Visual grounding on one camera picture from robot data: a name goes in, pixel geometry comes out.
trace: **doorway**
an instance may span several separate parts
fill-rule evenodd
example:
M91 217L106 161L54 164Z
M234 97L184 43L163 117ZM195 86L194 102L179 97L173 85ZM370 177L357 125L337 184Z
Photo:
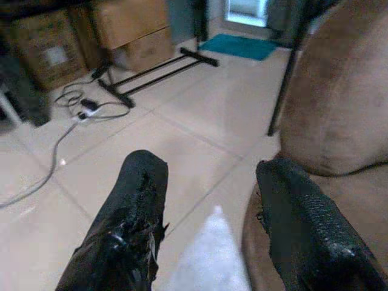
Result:
M225 0L225 20L254 27L267 25L268 0Z

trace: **metal stand base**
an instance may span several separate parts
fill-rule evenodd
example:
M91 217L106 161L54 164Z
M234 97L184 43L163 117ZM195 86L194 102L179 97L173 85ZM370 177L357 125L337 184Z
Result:
M190 50L187 50L186 48L181 48L180 49L180 52L182 53L182 56L179 56L175 59L172 59L170 61L167 61L163 64L160 64L160 65L157 65L156 67L154 68L151 68L149 70L146 70L144 72L141 72L141 73L138 73L136 74L135 76L131 76L127 79L124 79L122 81L119 81L119 82L116 82L114 83L113 80L112 80L112 77L110 76L109 77L109 80L110 80L110 84L107 84L104 80L102 79L99 79L98 80L98 84L104 88L105 90L107 90L110 94L112 94L114 97L118 98L121 102L123 102L128 108L134 108L135 106L135 102L133 101L133 99L131 97L129 97L130 95L132 94L135 94L136 92L139 92L141 91L142 89L144 88L147 88L147 87L150 87L152 85L155 85L169 77L172 77L172 76L175 76L176 74L179 74L183 71L186 71L196 65L199 65L199 64L209 64L209 65L212 65L213 67L218 67L219 66L219 63L218 63L218 60L216 59L213 59L213 58L208 58L206 56L203 56L201 54L199 54L198 52L191 52ZM124 85L124 84L128 84L129 82L133 81L133 80L136 80L142 76L145 76L151 72L154 72L156 71L157 69L160 69L160 68L163 68L163 67L167 67L168 65L170 64L173 64L175 62L178 62L184 58L193 58L193 59L196 59L195 62L192 62L191 64L188 64L188 65L185 65L179 69L176 69L170 73L167 73L165 75L162 75L154 80L151 80L149 82L146 82L144 84L141 84L129 91L126 91L124 93L120 93L118 91L119 87Z

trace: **label on box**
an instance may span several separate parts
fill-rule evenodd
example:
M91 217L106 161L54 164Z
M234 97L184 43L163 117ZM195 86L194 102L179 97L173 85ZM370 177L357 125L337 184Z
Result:
M63 47L52 47L47 49L44 53L51 67L67 61L66 52Z

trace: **black metal frame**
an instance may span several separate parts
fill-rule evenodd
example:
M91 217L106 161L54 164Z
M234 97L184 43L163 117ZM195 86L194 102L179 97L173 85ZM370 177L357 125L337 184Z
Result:
M206 56L203 56L201 55L198 51L197 52L191 52L190 50L187 50L186 48L182 47L180 49L180 52L182 53L181 56L175 58L175 59L171 59L163 64L160 64L160 65L157 65L156 67L154 68L151 68L151 69L148 69L146 71L143 71L141 73L138 73L136 74L135 76L131 76L127 79L124 79L122 81L119 81L119 82L116 82L114 83L113 82L113 78L112 78L112 75L111 75L111 72L110 72L110 69L108 68L108 77L109 77L109 82L110 84L106 83L104 80L102 79L98 79L98 84L104 88L105 90L107 90L109 93L111 93L114 97L118 98L121 102L123 102L128 108L132 108L135 106L135 103L133 102L133 100L129 97L129 95L132 95L132 94L135 94L139 91L141 91L142 89L144 88L147 88L147 87L150 87L152 85L155 85L167 78L170 78L172 76L175 76L176 74L179 74L183 71L186 71L196 65L199 65L199 64L209 64L209 65L212 65L214 67L218 67L219 66L219 63L218 63L218 60L216 59L213 59L213 58L208 58ZM149 82L146 82L144 84L141 84L133 89L130 89L124 93L120 93L119 92L119 88L120 86L122 85L125 85L125 84L128 84L130 83L131 81L134 81L140 77L143 77L145 75L148 75L149 73L152 73L152 72L155 72L157 71L158 69L160 68L164 68L164 67L167 67L168 65L171 65L173 63L176 63L178 61L181 61L183 59L186 59L186 58L193 58L195 59L196 61L195 62L192 62L188 65L185 65L181 68L178 68L170 73L167 73L165 75L162 75L160 77L157 77L156 79L153 79Z
M316 17L325 13L328 9L332 8L338 2L339 2L338 0L329 1L328 4L323 5L322 7L319 7L316 11L314 11L311 14L311 12L313 11L313 9L312 9L313 3L312 3L312 1L306 1L306 4L303 8L301 22L299 24L299 27L298 27L298 30L296 33L296 37L294 40L294 44L292 47L292 51L290 54L290 58L289 58L289 61L287 64L287 68L286 68L286 71L284 72L283 81L282 81L282 84L280 87L278 99L276 100L276 106L275 106L275 109L273 110L271 123L269 125L268 132L267 132L268 136L273 136L276 132L276 122L278 120L281 107L283 106L284 96L286 94L286 89L287 89L287 86L290 82L293 69L295 68L295 65L296 65L296 61L298 60L298 52L299 52L301 45L303 43L303 39L304 39L305 35L307 34L307 31L309 29L309 25L310 25L311 21L313 19L315 19Z

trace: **wall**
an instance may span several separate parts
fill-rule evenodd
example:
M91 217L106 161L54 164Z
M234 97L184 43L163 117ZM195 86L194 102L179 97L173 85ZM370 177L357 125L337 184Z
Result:
M222 14L225 0L208 0L209 19ZM193 38L193 17L191 3L193 0L166 0L169 6L169 19L172 29L172 39L175 44Z

